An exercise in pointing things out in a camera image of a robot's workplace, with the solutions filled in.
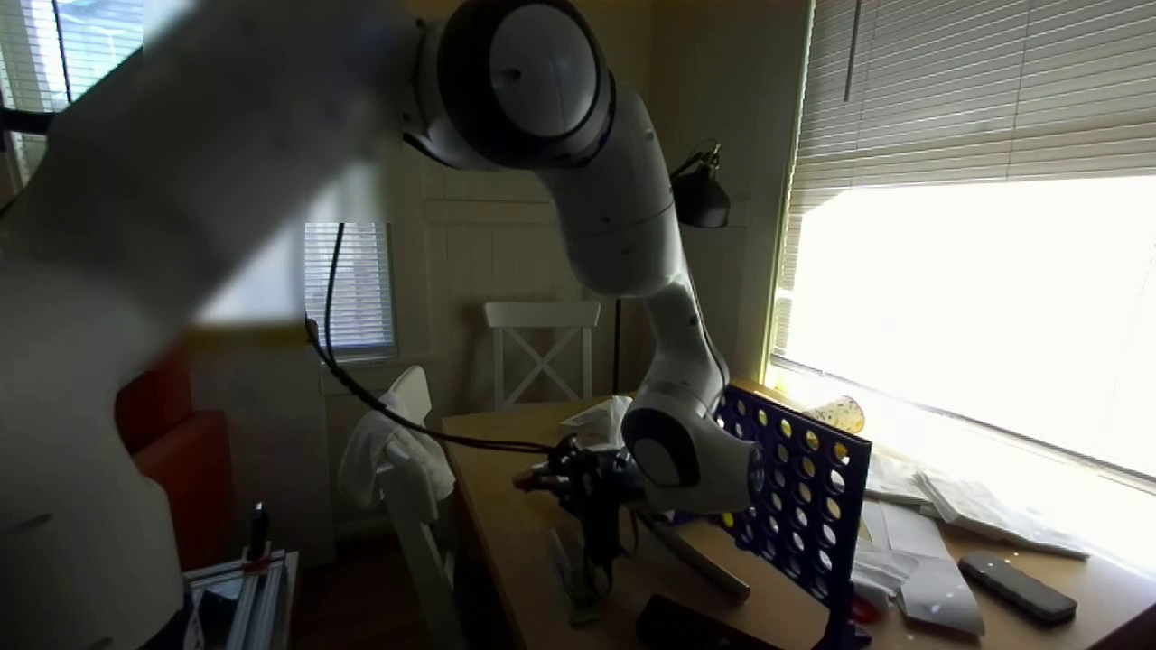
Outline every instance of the black cable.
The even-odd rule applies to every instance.
[[[671,168],[671,175],[683,175],[683,173],[689,173],[689,166],[703,166],[709,162],[709,155],[703,151],[693,151],[693,155],[685,155],[674,168]]]
[[[334,266],[339,266],[339,248],[345,239],[345,215],[349,215],[349,183],[339,173],[334,175],[334,234],[331,234],[331,251],[329,251],[329,278],[326,278],[326,349],[331,357],[331,292],[334,292]]]
[[[0,106],[0,131],[45,133],[51,118],[56,118],[56,116],[54,113],[21,113],[21,109],[4,109]]]
[[[334,376],[339,387],[345,387],[361,403],[369,403],[370,411],[385,415],[388,423],[411,431],[411,432],[427,432],[434,439],[445,443],[462,443],[462,447],[485,447],[485,450],[517,450],[517,456],[550,456],[550,443],[533,443],[533,439],[481,439],[481,435],[455,435],[455,432],[441,432],[441,431],[427,431],[411,420],[400,420],[397,411],[388,411],[382,400],[374,400],[331,353],[331,346],[322,346],[317,332],[311,328],[311,313],[304,305],[304,278],[298,278],[298,248],[304,248],[304,232],[305,232],[305,213],[298,213],[294,221],[294,240],[291,240],[291,294],[294,294],[294,313],[304,322],[304,332],[313,346],[313,353],[322,357],[322,363]]]

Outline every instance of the window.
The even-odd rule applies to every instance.
[[[190,0],[18,0],[0,3],[0,93],[13,109],[56,113],[95,86],[131,51]],[[18,137],[21,175],[34,168],[44,137]],[[345,239],[339,251],[339,286],[331,301],[331,340],[343,349],[382,346],[393,340],[385,294],[385,234],[379,215],[379,166],[357,162],[345,173]],[[304,292],[322,317],[329,251],[334,234],[339,190],[329,187],[311,205],[304,240]],[[287,222],[197,322],[285,322],[291,301],[291,232]]]
[[[820,0],[771,349],[1156,476],[1151,28]]]

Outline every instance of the paper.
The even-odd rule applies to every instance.
[[[1074,535],[1060,535],[1039,515],[1034,515],[1015,498],[998,498],[988,486],[975,481],[958,481],[947,473],[918,473],[918,485],[931,498],[931,508],[942,524],[992,536],[992,540],[1015,540],[1029,548],[1046,548],[1060,556],[1088,556],[1088,546],[1078,546]]]
[[[863,502],[852,583],[898,598],[907,619],[982,635],[978,603],[947,553],[940,528],[888,502]]]
[[[915,462],[907,462],[879,443],[869,447],[866,498],[915,505],[915,508],[931,505],[929,492],[915,476],[918,476]]]

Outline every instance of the wooden table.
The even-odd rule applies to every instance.
[[[531,403],[509,411],[481,411],[445,420],[447,432],[465,435],[518,435],[555,439],[555,423],[574,415],[580,403]],[[481,553],[497,581],[502,611],[526,650],[553,645],[638,645],[635,618],[652,591],[664,591],[709,618],[720,618],[740,633],[769,638],[771,645],[816,645],[824,635],[826,611],[803,589],[765,565],[758,556],[733,548],[733,540],[709,524],[693,524],[683,536],[710,556],[721,570],[751,581],[751,597],[733,605],[727,597],[677,564],[649,535],[638,535],[638,548],[612,564],[612,597],[587,628],[569,626],[569,603],[553,564],[553,528],[574,528],[553,496],[526,496],[512,486],[531,456],[494,456],[472,447],[447,447],[459,473],[465,511],[475,528]],[[1156,583],[1141,581],[1104,558],[1057,558],[1018,553],[1018,565],[1070,591],[1078,611],[1077,619],[1054,633],[1039,633],[1009,605],[978,591],[987,635],[962,638],[929,628],[903,626],[898,611],[886,611],[882,619],[866,626],[869,645],[1089,645],[1135,615],[1156,603]]]

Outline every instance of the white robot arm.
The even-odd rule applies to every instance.
[[[138,645],[181,605],[115,390],[382,133],[545,180],[579,278],[638,301],[658,340],[623,420],[646,498],[748,502],[662,144],[562,0],[468,0],[445,26],[388,0],[202,0],[54,118],[0,215],[0,645]]]

